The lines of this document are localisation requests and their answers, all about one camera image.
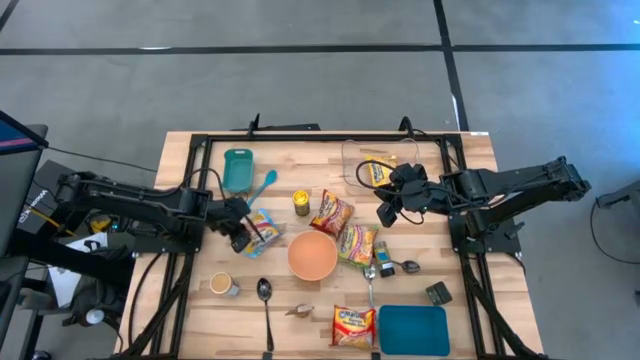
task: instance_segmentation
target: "blue cutting board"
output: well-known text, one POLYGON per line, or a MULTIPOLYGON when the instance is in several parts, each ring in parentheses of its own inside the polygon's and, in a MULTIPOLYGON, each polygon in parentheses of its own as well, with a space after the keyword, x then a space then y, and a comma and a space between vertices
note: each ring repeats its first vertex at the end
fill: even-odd
POLYGON ((447 314, 439 306, 380 307, 380 349, 387 355, 447 356, 447 314))

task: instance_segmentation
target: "spoon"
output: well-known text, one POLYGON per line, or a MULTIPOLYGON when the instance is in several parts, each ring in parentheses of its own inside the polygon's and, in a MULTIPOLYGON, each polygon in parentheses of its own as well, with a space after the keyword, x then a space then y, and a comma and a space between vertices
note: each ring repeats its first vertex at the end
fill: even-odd
POLYGON ((402 271, 407 274, 415 274, 420 271, 420 265, 412 260, 407 260, 405 262, 399 263, 397 261, 393 262, 396 265, 400 265, 402 267, 402 271))
POLYGON ((369 307, 373 309, 373 287, 371 286, 371 281, 376 278, 375 264, 371 264, 370 267, 362 269, 362 275, 364 275, 364 278, 369 282, 369 307))
POLYGON ((267 351, 273 351, 273 337, 271 336, 271 325, 269 324, 269 305, 267 301, 271 298, 271 283, 265 278, 258 280, 258 297, 264 301, 264 311, 267 313, 267 351))
POLYGON ((249 200, 247 201, 247 206, 251 207, 251 204, 253 204, 253 202, 256 200, 258 196, 260 196, 260 194, 262 194, 264 189, 266 189, 267 186, 276 182, 277 179, 278 179, 278 172, 275 170, 269 170, 269 172, 267 173, 267 176, 264 178, 264 183, 262 183, 262 186, 260 186, 258 190, 256 190, 256 193, 253 194, 253 196, 249 198, 249 200))

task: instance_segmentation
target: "snack bag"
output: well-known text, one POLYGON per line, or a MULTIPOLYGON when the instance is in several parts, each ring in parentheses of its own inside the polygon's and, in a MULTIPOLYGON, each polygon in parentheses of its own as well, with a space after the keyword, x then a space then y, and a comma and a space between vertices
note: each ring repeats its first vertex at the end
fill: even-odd
MULTIPOLYGON (((396 167, 396 157, 395 156, 365 156, 366 160, 375 160, 380 161, 381 163, 385 163, 391 167, 396 167)), ((371 173, 371 185, 380 186, 386 185, 391 182, 389 179, 389 174, 391 174, 391 169, 388 167, 379 165, 379 164, 369 164, 369 173, 371 173)))
POLYGON ((376 335, 375 315, 376 309, 357 312, 336 305, 331 345, 372 349, 376 335))
POLYGON ((253 228, 246 224, 247 230, 251 234, 251 242, 247 245, 242 253, 250 258, 258 257, 264 249, 282 235, 278 228, 273 224, 273 220, 269 217, 267 210, 259 209, 255 214, 251 216, 251 221, 256 226, 256 229, 262 235, 264 242, 260 239, 260 236, 253 230, 253 228))
POLYGON ((338 256, 358 267, 371 265, 373 241, 377 233, 377 228, 347 224, 340 233, 338 256))
POLYGON ((353 209, 352 205, 325 190, 322 193, 322 204, 320 204, 318 215, 311 220, 309 225, 320 231, 338 236, 344 224, 353 214, 353 209))

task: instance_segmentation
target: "orange bowl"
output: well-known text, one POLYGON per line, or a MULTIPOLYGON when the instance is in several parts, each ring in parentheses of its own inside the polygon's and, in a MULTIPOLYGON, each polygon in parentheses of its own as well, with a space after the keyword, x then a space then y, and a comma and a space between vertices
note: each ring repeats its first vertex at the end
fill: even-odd
POLYGON ((338 262, 336 242, 320 231, 305 231, 289 244, 289 269, 300 279, 318 281, 331 274, 338 262))

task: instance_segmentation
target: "white paper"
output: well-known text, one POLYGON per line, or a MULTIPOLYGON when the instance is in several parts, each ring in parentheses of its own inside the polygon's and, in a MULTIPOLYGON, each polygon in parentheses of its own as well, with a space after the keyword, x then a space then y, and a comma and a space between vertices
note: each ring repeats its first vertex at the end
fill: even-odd
MULTIPOLYGON (((107 234, 98 233, 91 235, 69 243, 67 246, 86 253, 95 251, 96 249, 107 247, 107 234)), ((50 267, 49 276, 51 277, 51 282, 53 282, 53 289, 56 292, 58 306, 61 308, 69 306, 82 275, 64 268, 50 267)))

